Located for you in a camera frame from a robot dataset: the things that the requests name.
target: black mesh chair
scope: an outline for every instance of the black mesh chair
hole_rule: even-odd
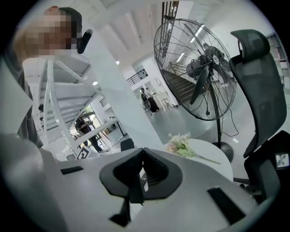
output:
[[[234,181],[250,184],[246,190],[251,193],[260,190],[263,200],[279,191],[280,183],[283,185],[285,177],[289,176],[289,171],[281,176],[275,157],[290,154],[290,135],[281,131],[271,138],[287,115],[283,85],[268,40],[262,33],[247,29],[231,34],[238,39],[240,55],[230,60],[230,67],[250,104],[256,128],[244,154],[248,157],[244,165],[249,180],[234,178]],[[265,175],[273,176],[271,183],[264,183]]]

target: white desk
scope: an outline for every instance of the white desk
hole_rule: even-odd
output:
[[[92,138],[93,136],[95,136],[97,133],[105,130],[106,128],[108,128],[110,125],[117,123],[119,120],[117,118],[111,119],[108,122],[104,123],[103,125],[100,125],[99,127],[97,127],[96,129],[90,131],[89,133],[86,133],[85,135],[83,135],[82,137],[78,138],[77,140],[75,140],[75,142],[77,143],[77,146],[79,146],[80,144],[82,144],[84,141],[87,141],[88,139]]]
[[[232,173],[232,167],[227,159],[226,155],[215,145],[203,141],[203,140],[196,140],[196,139],[190,139],[189,147],[194,150],[197,154],[203,156],[204,158],[211,159],[214,161],[217,161],[221,164],[216,164],[213,162],[209,162],[200,158],[196,157],[190,157],[186,159],[194,160],[199,163],[205,164],[213,169],[215,169],[218,173],[226,177],[228,180],[233,181],[233,173]],[[164,145],[164,151],[167,151],[167,145]]]

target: gray shirt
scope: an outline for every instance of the gray shirt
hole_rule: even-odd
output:
[[[27,84],[24,78],[23,68],[21,64],[19,63],[11,45],[7,47],[6,51],[4,52],[3,57],[9,70],[13,74],[18,84],[25,91],[25,93],[29,96],[29,98],[33,100],[29,85]],[[23,138],[29,139],[30,141],[35,143],[35,145],[37,145],[38,148],[40,148],[43,146],[43,143],[36,132],[35,124],[34,124],[31,114],[32,114],[32,107],[29,109],[25,118],[23,119],[21,126],[18,130],[18,135]]]

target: black microphone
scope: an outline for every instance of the black microphone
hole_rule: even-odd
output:
[[[90,38],[92,37],[92,30],[88,29],[85,34],[82,36],[80,42],[77,45],[77,53],[83,54],[86,49],[87,43],[89,42]]]

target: chair headrest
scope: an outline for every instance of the chair headrest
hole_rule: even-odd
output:
[[[246,29],[232,31],[242,45],[242,59],[244,62],[249,62],[267,55],[270,52],[270,45],[267,38],[259,31]]]

